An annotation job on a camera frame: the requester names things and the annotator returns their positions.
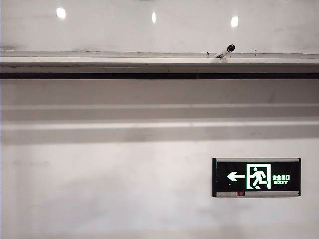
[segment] red indicator light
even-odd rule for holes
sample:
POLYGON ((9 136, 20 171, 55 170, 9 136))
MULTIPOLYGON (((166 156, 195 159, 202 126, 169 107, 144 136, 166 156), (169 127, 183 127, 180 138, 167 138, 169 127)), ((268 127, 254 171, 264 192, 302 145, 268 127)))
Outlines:
POLYGON ((245 191, 238 191, 237 192, 237 196, 244 196, 245 195, 245 191))

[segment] sign frame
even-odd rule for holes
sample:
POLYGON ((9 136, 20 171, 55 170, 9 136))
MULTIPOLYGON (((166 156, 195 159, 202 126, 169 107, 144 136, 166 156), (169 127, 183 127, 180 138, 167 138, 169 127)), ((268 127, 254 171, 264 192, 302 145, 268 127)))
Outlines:
MULTIPOLYGON (((267 181, 270 177, 270 170, 266 170, 269 172, 267 175, 267 181)), ((301 158, 213 158, 212 159, 212 196, 213 197, 222 197, 222 198, 259 198, 259 197, 298 197, 301 195, 301 158), (218 191, 217 190, 217 163, 218 162, 240 162, 245 163, 248 168, 250 167, 267 167, 271 163, 276 162, 297 162, 299 169, 297 170, 297 186, 295 186, 294 190, 268 190, 270 189, 269 183, 264 182, 265 186, 267 186, 266 190, 261 189, 260 191, 250 190, 252 187, 250 186, 248 177, 248 171, 246 171, 245 175, 237 174, 237 172, 231 172, 227 177, 231 181, 245 180, 246 189, 244 191, 218 191)))

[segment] security camera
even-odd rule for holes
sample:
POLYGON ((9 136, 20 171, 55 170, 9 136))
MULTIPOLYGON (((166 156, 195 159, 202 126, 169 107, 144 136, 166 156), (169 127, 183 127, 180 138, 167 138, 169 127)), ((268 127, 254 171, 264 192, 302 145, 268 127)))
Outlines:
POLYGON ((235 45, 231 44, 225 50, 223 50, 223 51, 217 53, 216 55, 214 55, 214 58, 223 58, 227 54, 233 52, 234 50, 235 50, 235 45))

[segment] green exit sign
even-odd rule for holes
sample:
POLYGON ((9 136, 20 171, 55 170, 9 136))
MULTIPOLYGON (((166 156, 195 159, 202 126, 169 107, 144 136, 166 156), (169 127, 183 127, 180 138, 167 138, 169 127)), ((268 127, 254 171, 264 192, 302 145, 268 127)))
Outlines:
POLYGON ((213 158, 213 197, 300 196, 300 158, 213 158))

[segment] black stripe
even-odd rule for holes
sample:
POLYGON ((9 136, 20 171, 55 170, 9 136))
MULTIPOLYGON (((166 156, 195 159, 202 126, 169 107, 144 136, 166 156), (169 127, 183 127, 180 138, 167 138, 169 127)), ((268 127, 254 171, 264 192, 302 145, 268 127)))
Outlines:
POLYGON ((0 73, 0 79, 319 79, 319 73, 0 73))

